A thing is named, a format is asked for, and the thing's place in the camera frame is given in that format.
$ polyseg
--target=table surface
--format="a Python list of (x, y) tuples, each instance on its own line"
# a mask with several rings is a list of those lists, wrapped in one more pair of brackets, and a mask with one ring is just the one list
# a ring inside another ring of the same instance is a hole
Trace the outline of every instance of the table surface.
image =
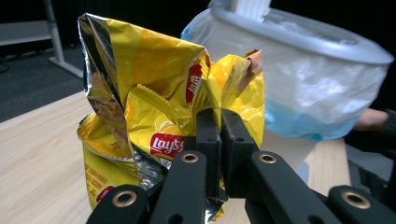
[[(85, 223), (92, 212), (78, 123), (92, 108), (79, 92), (0, 123), (0, 223)], [(343, 139), (319, 142), (305, 158), (307, 185), (324, 195), (350, 185)], [(231, 199), (217, 223), (248, 223)]]

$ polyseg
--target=human hand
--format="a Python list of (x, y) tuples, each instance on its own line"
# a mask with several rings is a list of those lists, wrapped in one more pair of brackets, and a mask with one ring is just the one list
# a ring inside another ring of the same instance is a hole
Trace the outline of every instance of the human hand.
[(353, 130), (355, 131), (372, 131), (381, 132), (387, 125), (389, 115), (385, 111), (367, 108), (361, 114)]

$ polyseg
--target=gray carpet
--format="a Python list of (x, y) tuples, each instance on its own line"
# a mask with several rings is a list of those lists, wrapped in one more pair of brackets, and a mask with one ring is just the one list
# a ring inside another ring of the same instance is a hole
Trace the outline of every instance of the gray carpet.
[[(0, 61), (0, 122), (83, 91), (83, 80), (49, 61), (54, 52), (7, 56)], [(83, 69), (81, 46), (64, 49), (64, 59)]]

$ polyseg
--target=chip bag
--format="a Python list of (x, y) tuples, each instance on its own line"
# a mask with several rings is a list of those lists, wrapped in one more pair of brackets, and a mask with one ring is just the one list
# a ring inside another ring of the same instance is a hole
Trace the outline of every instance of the chip bag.
[[(78, 127), (92, 208), (116, 186), (161, 182), (185, 137), (195, 136), (195, 114), (203, 109), (214, 109), (219, 127), (221, 108), (237, 112), (261, 144), (259, 50), (213, 63), (203, 46), (123, 21), (84, 14), (78, 29), (94, 109)], [(210, 220), (222, 210), (206, 214)]]

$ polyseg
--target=white container lid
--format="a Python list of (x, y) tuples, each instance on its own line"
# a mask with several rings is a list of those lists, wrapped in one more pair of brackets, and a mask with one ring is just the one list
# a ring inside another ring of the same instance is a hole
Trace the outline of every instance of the white container lid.
[(242, 30), (297, 49), (355, 63), (389, 65), (394, 58), (375, 42), (348, 30), (271, 8), (263, 22), (211, 7), (211, 14)]

